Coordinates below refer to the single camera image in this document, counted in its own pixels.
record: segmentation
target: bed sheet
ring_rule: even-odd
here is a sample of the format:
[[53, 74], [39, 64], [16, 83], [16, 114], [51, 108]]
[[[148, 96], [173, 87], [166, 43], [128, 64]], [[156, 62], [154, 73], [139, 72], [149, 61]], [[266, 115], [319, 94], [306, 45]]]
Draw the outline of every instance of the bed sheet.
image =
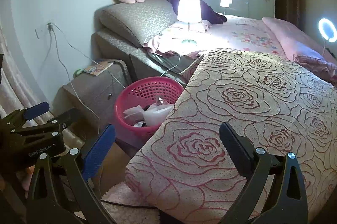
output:
[[[182, 45], [182, 40], [188, 37], [195, 40], [197, 45]], [[232, 15], [227, 15], [227, 22], [212, 25], [206, 33], [191, 30], [188, 36], [187, 27], [171, 26], [143, 46], [148, 52], [161, 56], [179, 54], [188, 55], [194, 59], [208, 50], [224, 48], [272, 53], [286, 57], [274, 33], [263, 21]]]
[[[255, 147], [296, 154], [312, 220], [337, 184], [337, 89], [268, 53], [207, 53], [174, 110], [127, 165], [126, 184], [184, 223], [218, 223], [246, 182], [220, 141], [225, 121]], [[269, 177], [252, 216], [271, 183]]]

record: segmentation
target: blue gripper pad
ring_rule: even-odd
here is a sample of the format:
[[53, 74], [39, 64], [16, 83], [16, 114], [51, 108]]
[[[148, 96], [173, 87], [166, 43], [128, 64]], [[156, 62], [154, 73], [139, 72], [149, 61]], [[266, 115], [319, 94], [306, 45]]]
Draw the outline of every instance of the blue gripper pad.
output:
[[32, 120], [38, 116], [43, 115], [49, 111], [49, 104], [47, 102], [42, 102], [38, 105], [28, 108], [24, 114], [23, 118], [25, 120]]
[[93, 141], [92, 145], [90, 142], [86, 143], [81, 149], [84, 164], [82, 177], [85, 181], [96, 175], [115, 139], [115, 128], [109, 124], [103, 133]]

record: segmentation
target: patterned headboard cushion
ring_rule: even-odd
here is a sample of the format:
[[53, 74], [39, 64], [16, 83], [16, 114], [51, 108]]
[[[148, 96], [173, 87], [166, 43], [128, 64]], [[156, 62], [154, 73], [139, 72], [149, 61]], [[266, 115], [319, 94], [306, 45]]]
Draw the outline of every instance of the patterned headboard cushion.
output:
[[177, 21], [172, 5], [166, 0], [116, 4], [104, 8], [101, 22], [112, 31], [141, 47]]

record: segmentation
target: glowing ring light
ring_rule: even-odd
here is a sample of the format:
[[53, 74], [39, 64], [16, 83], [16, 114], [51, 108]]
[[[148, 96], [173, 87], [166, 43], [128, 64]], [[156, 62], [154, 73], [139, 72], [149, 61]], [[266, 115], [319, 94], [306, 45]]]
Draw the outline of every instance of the glowing ring light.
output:
[[[328, 35], [325, 33], [324, 29], [323, 29], [323, 24], [327, 24], [332, 31], [334, 32], [334, 36], [332, 38], [329, 38]], [[318, 23], [318, 29], [320, 30], [321, 35], [323, 36], [324, 39], [329, 40], [329, 42], [335, 42], [337, 41], [337, 30], [334, 26], [334, 24], [329, 21], [328, 19], [322, 19], [320, 20], [320, 22]]]

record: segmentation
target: book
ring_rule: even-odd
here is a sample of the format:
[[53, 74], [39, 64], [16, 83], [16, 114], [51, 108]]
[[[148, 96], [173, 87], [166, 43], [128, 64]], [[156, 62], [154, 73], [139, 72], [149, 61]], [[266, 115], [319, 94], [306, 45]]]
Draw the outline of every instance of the book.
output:
[[108, 69], [110, 66], [114, 64], [113, 61], [109, 59], [99, 59], [96, 61], [98, 64], [89, 65], [86, 69], [83, 70], [83, 72], [86, 72], [93, 76], [100, 75], [105, 69]]

